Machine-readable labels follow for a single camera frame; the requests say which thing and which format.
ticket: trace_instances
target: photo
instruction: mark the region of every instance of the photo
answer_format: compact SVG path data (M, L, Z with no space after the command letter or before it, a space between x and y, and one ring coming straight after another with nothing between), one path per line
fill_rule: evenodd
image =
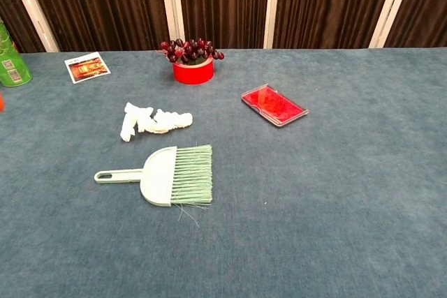
M98 52L65 61L73 83L110 73Z

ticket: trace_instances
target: dark curtain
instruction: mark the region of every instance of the dark curtain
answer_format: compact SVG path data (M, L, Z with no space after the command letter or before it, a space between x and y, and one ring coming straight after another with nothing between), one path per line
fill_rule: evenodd
M44 52L22 0L0 0L0 17L20 52Z
M148 50L169 38L163 0L38 0L61 51Z
M364 48L385 0L278 0L275 48Z
M262 48L267 0L182 0L187 39L217 48Z
M385 47L447 47L447 0L402 0Z

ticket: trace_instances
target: hand broom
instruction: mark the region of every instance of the hand broom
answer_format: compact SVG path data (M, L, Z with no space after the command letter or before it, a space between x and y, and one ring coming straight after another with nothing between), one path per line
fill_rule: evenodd
M212 201L212 147L166 147L155 151L143 169L97 172L96 183L140 182L142 196L156 206L207 205Z

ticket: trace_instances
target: green can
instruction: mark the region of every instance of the green can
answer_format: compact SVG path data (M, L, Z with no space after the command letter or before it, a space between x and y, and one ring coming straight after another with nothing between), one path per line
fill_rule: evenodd
M32 78L31 71L15 49L8 30L0 20L0 83L5 87L18 87Z

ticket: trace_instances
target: broom bristle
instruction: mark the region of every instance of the broom bristle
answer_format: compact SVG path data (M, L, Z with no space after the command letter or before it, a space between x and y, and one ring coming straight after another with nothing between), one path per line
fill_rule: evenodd
M212 201L211 145L177 148L172 204L207 205Z

